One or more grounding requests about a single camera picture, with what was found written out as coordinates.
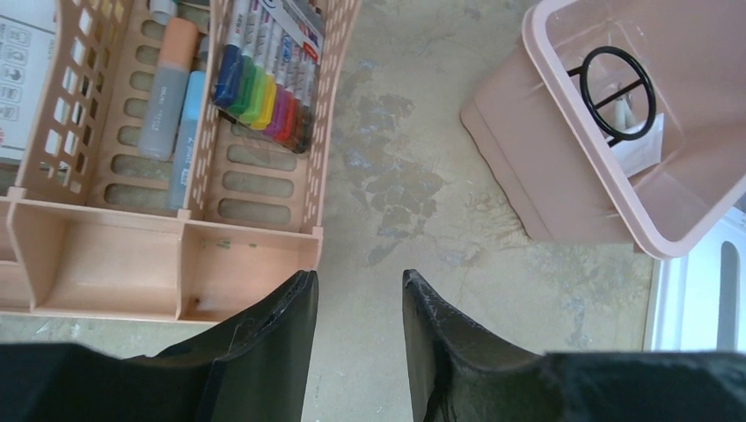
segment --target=light blue cap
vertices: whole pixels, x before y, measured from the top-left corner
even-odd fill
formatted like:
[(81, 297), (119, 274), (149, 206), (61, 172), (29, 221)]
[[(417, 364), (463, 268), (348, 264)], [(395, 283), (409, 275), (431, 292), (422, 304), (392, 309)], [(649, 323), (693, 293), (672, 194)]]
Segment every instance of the light blue cap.
[(189, 85), (186, 86), (186, 98), (181, 109), (182, 120), (198, 120), (202, 106), (202, 91), (205, 89), (205, 72), (195, 70), (189, 75)]

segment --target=printed icon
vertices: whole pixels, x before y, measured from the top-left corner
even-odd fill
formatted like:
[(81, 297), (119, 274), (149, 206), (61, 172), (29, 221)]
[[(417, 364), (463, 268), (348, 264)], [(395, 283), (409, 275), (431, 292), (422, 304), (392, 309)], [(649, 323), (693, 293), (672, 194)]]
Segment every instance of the printed icon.
[(9, 26), (8, 41), (28, 47), (31, 45), (31, 33), (16, 26)]
[(8, 101), (19, 103), (21, 101), (22, 93), (23, 90), (18, 86), (0, 84), (0, 99), (7, 99)]
[(6, 45), (3, 51), (3, 58), (8, 62), (23, 66), (26, 64), (26, 60), (28, 60), (28, 53), (23, 48)]
[(22, 84), (26, 80), (26, 71), (10, 64), (4, 64), (0, 76), (6, 81)]
[(18, 106), (0, 103), (0, 120), (18, 120)]

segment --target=pack of markers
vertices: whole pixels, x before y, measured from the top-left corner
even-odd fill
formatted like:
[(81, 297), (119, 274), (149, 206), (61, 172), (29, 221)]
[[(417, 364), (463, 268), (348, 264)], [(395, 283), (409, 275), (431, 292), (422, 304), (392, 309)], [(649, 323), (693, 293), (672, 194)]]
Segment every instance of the pack of markers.
[(297, 154), (311, 146), (320, 11), (308, 0), (234, 0), (213, 101)]

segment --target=white plastic lid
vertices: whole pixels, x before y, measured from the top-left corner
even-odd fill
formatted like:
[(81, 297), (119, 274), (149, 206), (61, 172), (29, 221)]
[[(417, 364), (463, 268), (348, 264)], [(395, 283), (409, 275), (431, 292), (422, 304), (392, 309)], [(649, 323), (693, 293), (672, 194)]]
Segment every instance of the white plastic lid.
[(176, 4), (173, 0), (150, 0), (150, 16), (161, 25), (168, 23), (171, 16), (176, 16)]

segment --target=organizer compartment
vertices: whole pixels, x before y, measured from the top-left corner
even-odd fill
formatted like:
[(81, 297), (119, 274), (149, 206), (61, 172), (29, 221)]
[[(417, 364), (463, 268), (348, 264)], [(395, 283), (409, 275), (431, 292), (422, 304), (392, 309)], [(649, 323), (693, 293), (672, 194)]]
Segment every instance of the organizer compartment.
[[(143, 35), (157, 25), (147, 1), (58, 0), (46, 95), (16, 187), (0, 201), (0, 311), (216, 322), (316, 267), (334, 93), (360, 1), (318, 6), (316, 125), (311, 150), (294, 156), (241, 136), (211, 104), (232, 1), (211, 2), (209, 82), (187, 195), (174, 212), (140, 201), (165, 192), (168, 182), (152, 174), (169, 174), (170, 164), (143, 176), (117, 162), (143, 160), (132, 142), (142, 119), (125, 108), (150, 97), (130, 83), (155, 72), (135, 58), (160, 47)], [(136, 201), (107, 200), (123, 186)]]

